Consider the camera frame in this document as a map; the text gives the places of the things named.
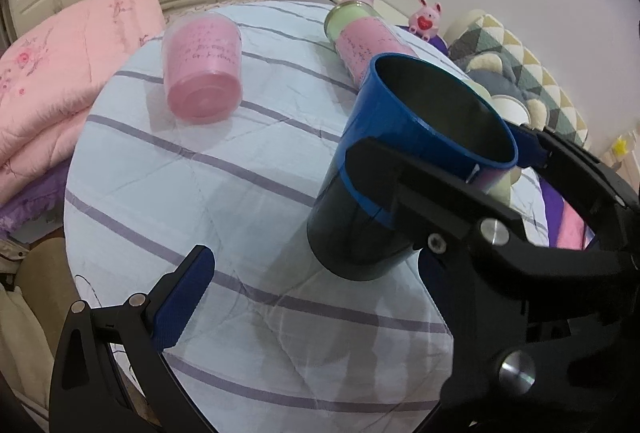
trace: metal screw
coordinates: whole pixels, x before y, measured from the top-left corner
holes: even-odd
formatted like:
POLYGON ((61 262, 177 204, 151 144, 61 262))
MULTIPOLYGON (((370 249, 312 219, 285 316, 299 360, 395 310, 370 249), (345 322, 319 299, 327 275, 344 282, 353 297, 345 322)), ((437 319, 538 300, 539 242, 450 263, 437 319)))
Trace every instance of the metal screw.
POLYGON ((74 314, 80 314, 84 310, 84 307, 86 307, 84 301, 76 301, 73 305, 71 305, 71 312, 73 312, 74 314))
POLYGON ((509 241, 509 230, 495 218, 484 219, 480 223, 480 232, 491 245, 504 245, 509 241))
POLYGON ((132 307, 139 307, 140 305, 143 305, 145 301, 146 295, 138 293, 129 298, 129 305, 131 305, 132 307))
POLYGON ((536 365, 528 353, 516 350, 504 358, 498 380, 511 394, 524 395, 536 382, 536 365))
POLYGON ((429 235, 427 246, 433 254, 444 254, 447 251, 447 242, 438 233, 429 235))

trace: pink blanket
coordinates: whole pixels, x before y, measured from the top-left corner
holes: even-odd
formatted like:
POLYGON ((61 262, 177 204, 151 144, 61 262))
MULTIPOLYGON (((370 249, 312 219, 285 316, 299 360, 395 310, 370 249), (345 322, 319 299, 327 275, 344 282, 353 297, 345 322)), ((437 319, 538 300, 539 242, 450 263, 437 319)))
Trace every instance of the pink blanket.
POLYGON ((163 29, 158 0, 83 0, 0 57, 0 205, 73 153, 104 84, 163 29))

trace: blue cup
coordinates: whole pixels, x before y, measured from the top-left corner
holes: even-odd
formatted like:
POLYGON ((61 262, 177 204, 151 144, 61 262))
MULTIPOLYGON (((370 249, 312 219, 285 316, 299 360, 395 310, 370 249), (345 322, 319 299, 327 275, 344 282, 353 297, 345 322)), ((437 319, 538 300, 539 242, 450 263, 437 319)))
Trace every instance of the blue cup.
POLYGON ((461 80, 408 55, 375 56, 306 227, 316 258, 359 281, 382 276, 412 253, 391 214, 359 193, 347 175, 346 151, 365 137, 484 191, 518 160, 504 120, 461 80))

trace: striped tablecloth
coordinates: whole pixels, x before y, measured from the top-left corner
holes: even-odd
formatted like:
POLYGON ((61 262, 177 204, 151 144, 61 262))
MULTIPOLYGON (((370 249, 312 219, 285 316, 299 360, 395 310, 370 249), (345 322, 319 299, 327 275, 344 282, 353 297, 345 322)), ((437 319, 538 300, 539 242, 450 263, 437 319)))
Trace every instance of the striped tablecloth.
MULTIPOLYGON (((122 304, 207 245, 213 283, 165 356, 219 431, 412 431, 435 405, 452 352, 417 257, 356 283, 324 270, 306 241, 306 216, 355 99, 322 30, 328 7, 218 12, 242 32, 244 101, 229 120, 176 121, 160 38, 94 105, 65 205, 81 297, 122 304)), ((398 34, 462 76, 430 45, 398 34)), ((124 353, 116 358, 134 379, 124 353)))

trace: pink cup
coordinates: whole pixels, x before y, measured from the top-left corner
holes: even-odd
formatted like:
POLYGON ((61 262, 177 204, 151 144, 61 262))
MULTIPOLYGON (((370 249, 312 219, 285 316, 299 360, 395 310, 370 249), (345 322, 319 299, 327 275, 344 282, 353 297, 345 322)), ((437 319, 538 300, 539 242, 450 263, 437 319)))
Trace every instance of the pink cup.
POLYGON ((374 56, 396 52, 417 57, 411 47, 375 16, 359 18, 347 25, 335 40, 335 49, 358 90, 374 56))
POLYGON ((242 101, 238 26, 203 12, 175 22, 162 40, 164 88, 174 115, 190 123, 229 117, 242 101))

